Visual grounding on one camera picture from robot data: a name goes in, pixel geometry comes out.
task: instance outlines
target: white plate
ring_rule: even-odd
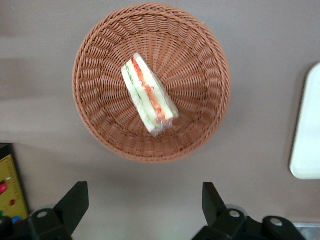
[[[320,179],[320,63],[306,79],[290,170],[298,179]]]

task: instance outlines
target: brown basket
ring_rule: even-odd
[[[121,66],[140,53],[179,110],[154,138],[131,101]],[[114,11],[84,39],[75,59],[73,97],[89,131],[116,154],[144,163],[183,158],[221,124],[231,77],[221,46],[198,19],[147,3]]]

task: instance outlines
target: gray surface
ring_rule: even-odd
[[[295,223],[295,227],[304,236],[305,240],[320,239],[320,224],[299,224]]]
[[[320,61],[320,1],[175,0],[219,39],[232,75],[222,126],[172,163],[120,158],[82,124],[72,98],[76,53],[91,28],[137,1],[0,1],[0,142],[16,152],[33,209],[88,181],[86,239],[191,239],[205,224],[202,182],[254,219],[320,223],[318,180],[289,171],[307,70]]]

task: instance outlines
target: sandwich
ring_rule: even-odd
[[[140,54],[121,68],[125,85],[143,124],[154,136],[172,126],[179,112],[164,86]]]

